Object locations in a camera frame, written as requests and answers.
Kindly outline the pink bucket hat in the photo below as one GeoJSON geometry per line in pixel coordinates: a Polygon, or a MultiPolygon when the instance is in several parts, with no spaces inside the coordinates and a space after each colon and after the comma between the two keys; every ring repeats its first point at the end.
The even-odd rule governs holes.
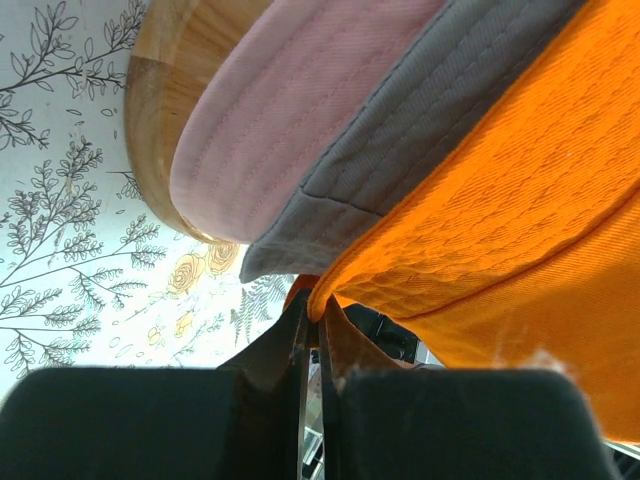
{"type": "Polygon", "coordinates": [[[440,10],[438,1],[275,1],[214,74],[178,141],[170,196],[249,244],[440,10]]]}

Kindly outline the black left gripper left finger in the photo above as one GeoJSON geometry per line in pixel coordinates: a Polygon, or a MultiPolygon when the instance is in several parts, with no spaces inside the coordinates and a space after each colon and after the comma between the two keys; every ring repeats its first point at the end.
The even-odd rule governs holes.
{"type": "Polygon", "coordinates": [[[307,291],[214,369],[48,368],[1,410],[5,479],[297,479],[307,291]]]}

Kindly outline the grey bucket hat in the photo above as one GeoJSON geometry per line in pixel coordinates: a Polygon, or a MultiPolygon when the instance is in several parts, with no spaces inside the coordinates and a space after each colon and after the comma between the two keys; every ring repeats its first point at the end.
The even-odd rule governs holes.
{"type": "Polygon", "coordinates": [[[241,280],[324,273],[446,159],[580,9],[447,2],[248,248],[241,280]]]}

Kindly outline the orange hat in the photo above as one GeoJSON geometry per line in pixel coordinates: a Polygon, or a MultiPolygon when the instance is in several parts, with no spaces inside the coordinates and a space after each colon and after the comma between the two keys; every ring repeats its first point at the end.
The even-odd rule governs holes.
{"type": "Polygon", "coordinates": [[[639,5],[589,1],[461,144],[328,271],[450,368],[556,366],[639,440],[639,5]]]}

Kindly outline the wooden hat stand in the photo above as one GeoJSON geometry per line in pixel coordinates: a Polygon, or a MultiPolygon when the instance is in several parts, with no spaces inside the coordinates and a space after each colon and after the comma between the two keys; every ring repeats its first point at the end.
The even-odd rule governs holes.
{"type": "Polygon", "coordinates": [[[154,0],[129,60],[126,147],[143,200],[165,225],[212,242],[174,207],[169,178],[180,135],[213,75],[268,0],[154,0]]]}

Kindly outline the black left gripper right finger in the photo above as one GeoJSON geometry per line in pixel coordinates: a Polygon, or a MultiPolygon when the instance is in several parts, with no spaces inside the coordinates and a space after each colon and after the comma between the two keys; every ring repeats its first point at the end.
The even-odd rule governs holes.
{"type": "Polygon", "coordinates": [[[329,479],[615,479],[575,385],[549,369],[406,368],[335,300],[319,325],[329,479]]]}

